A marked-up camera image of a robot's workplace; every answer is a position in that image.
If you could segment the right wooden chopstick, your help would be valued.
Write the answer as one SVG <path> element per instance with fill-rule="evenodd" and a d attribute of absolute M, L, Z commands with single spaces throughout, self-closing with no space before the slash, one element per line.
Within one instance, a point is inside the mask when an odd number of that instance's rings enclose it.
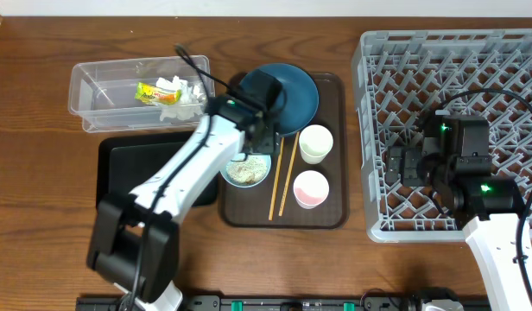
<path fill-rule="evenodd" d="M 288 165 L 288 172 L 287 172 L 286 180 L 285 180 L 284 187 L 283 187 L 282 200 L 281 200 L 280 210 L 279 210 L 279 213 L 278 213 L 279 217 L 282 217 L 282 215 L 284 213 L 284 208 L 285 208 L 286 200 L 287 200 L 287 196 L 288 196 L 288 188 L 289 188 L 289 184 L 290 184 L 290 181 L 291 181 L 291 175 L 292 175 L 292 171 L 293 171 L 293 167 L 294 167 L 294 163 L 295 163 L 295 156 L 296 156 L 296 151 L 298 149 L 298 142 L 299 142 L 300 134 L 301 134 L 300 131 L 298 131 L 296 133 L 296 136 L 295 136 L 295 139 L 294 139 L 293 148 L 291 150 L 291 157 L 290 157 L 290 161 L 289 161 L 289 165 Z"/>

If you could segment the black plastic tray bin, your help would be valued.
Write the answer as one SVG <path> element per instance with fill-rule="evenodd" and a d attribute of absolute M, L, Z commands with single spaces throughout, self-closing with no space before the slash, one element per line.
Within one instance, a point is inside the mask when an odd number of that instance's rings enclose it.
<path fill-rule="evenodd" d="M 182 131 L 105 139 L 98 148 L 96 201 L 110 194 L 127 200 L 130 191 L 157 173 L 191 135 Z"/>

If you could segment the white tissue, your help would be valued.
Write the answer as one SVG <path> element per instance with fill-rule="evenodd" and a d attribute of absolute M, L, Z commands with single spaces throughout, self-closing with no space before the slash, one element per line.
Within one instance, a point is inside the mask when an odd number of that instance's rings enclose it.
<path fill-rule="evenodd" d="M 180 91 L 180 98 L 175 104 L 160 104 L 161 121 L 173 119 L 187 121 L 203 114 L 206 95 L 201 83 L 189 83 L 179 76 L 174 76 L 172 80 L 159 78 L 155 85 L 168 91 Z"/>

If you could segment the yellow green snack wrapper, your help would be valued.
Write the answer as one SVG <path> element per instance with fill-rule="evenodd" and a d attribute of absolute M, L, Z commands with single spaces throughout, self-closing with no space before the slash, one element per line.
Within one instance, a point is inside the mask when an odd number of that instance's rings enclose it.
<path fill-rule="evenodd" d="M 174 105 L 179 101 L 180 97 L 180 90 L 166 90 L 142 82 L 139 82 L 136 87 L 135 99 L 142 101 L 144 104 Z"/>

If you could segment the pile of rice leftovers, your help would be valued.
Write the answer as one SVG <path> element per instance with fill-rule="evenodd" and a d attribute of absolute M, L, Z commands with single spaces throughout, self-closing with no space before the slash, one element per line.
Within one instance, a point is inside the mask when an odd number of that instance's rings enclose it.
<path fill-rule="evenodd" d="M 244 161 L 230 162 L 226 166 L 228 179 L 238 186 L 252 186 L 261 181 L 269 172 L 269 160 L 249 155 Z"/>

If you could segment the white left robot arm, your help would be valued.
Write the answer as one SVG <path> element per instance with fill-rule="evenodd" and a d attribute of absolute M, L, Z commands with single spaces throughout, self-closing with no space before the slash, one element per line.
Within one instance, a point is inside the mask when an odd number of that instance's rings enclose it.
<path fill-rule="evenodd" d="M 121 310 L 152 305 L 177 309 L 168 299 L 178 269 L 181 223 L 210 181 L 236 155 L 274 154 L 282 82 L 257 69 L 223 95 L 181 149 L 129 194 L 107 194 L 97 217 L 86 264 L 127 289 Z"/>

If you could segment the left wooden chopstick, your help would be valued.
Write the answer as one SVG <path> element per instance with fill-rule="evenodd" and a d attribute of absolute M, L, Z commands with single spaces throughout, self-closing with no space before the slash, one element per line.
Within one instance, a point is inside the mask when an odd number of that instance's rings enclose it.
<path fill-rule="evenodd" d="M 272 188 L 273 191 L 272 191 L 271 202 L 270 202 L 270 207 L 269 207 L 269 217 L 268 217 L 269 221 L 272 221 L 274 218 L 274 211 L 275 211 L 275 205 L 276 205 L 276 194 L 277 194 L 277 188 L 278 188 L 278 183 L 279 183 L 280 170 L 282 166 L 283 150 L 284 150 L 284 137 L 281 138 L 279 155 L 277 156 L 277 160 L 276 160 L 275 179 L 274 179 L 274 184 Z"/>

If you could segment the light blue bowl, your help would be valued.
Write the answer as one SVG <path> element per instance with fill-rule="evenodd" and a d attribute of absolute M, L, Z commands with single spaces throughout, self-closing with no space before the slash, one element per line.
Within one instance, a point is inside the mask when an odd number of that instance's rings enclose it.
<path fill-rule="evenodd" d="M 222 177 L 234 187 L 254 187 L 261 183 L 271 168 L 270 155 L 235 155 L 220 170 Z"/>

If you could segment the brown serving tray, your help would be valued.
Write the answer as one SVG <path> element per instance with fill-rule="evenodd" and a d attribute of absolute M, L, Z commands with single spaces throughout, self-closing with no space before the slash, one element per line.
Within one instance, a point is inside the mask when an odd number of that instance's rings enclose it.
<path fill-rule="evenodd" d="M 290 136 L 284 140 L 272 221 L 269 221 L 268 217 L 276 171 L 275 157 L 271 161 L 268 176 L 254 187 L 234 187 L 220 176 L 218 209 L 219 215 L 228 225 L 268 229 L 336 229 L 347 221 L 349 194 L 344 85 L 340 78 L 332 73 L 312 73 L 311 77 L 318 87 L 320 96 L 319 108 L 312 123 L 329 129 L 334 140 L 331 151 L 322 162 L 311 165 L 303 161 L 298 144 L 284 213 L 279 217 L 282 192 L 295 137 Z M 323 174 L 330 187 L 326 200 L 313 209 L 300 207 L 293 193 L 296 176 L 307 170 Z"/>

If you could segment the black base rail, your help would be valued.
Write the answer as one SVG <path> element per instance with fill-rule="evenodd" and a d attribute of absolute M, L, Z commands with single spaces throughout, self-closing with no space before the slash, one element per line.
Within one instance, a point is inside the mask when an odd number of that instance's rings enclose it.
<path fill-rule="evenodd" d="M 400 297 L 382 289 L 370 289 L 361 297 L 223 297 L 190 295 L 181 300 L 180 311 L 391 311 L 464 310 L 490 311 L 486 298 L 461 300 L 450 289 L 430 288 Z"/>

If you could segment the dark blue plate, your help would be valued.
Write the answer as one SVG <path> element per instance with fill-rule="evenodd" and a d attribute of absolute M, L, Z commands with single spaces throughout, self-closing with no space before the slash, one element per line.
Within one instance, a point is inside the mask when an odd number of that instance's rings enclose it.
<path fill-rule="evenodd" d="M 306 127 L 313 120 L 320 102 L 318 87 L 311 75 L 291 64 L 271 63 L 247 73 L 239 85 L 247 90 L 251 79 L 259 71 L 273 76 L 282 84 L 282 91 L 274 104 L 274 109 L 282 109 L 277 118 L 279 135 L 292 136 Z"/>

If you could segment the white cup green inside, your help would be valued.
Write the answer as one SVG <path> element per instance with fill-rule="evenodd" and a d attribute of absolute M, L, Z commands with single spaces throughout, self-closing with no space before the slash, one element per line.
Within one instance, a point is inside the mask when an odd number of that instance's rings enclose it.
<path fill-rule="evenodd" d="M 299 137 L 303 161 L 308 164 L 319 164 L 331 151 L 333 142 L 333 136 L 328 128 L 318 124 L 309 125 Z"/>

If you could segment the white cup pink inside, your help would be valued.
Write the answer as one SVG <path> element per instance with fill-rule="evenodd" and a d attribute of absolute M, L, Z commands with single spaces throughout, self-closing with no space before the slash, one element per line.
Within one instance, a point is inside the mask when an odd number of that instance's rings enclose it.
<path fill-rule="evenodd" d="M 323 203 L 329 194 L 327 178 L 320 172 L 307 170 L 294 180 L 293 193 L 297 204 L 304 209 L 313 209 Z"/>

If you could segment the grey dishwasher rack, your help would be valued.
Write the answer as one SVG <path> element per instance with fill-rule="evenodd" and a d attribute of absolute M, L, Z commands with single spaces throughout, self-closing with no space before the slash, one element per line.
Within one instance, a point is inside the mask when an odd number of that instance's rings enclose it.
<path fill-rule="evenodd" d="M 532 189 L 532 29 L 364 33 L 351 63 L 364 213 L 378 243 L 460 242 L 424 187 L 388 183 L 386 150 L 421 143 L 415 120 L 445 104 L 491 125 L 492 172 Z"/>

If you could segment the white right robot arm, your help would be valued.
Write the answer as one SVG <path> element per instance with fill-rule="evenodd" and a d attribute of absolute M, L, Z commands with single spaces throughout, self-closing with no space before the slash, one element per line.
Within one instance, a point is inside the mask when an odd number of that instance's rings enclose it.
<path fill-rule="evenodd" d="M 389 148 L 390 183 L 429 187 L 471 249 L 494 310 L 532 310 L 528 203 L 510 177 L 495 176 L 484 117 L 436 111 L 418 122 L 419 147 Z"/>

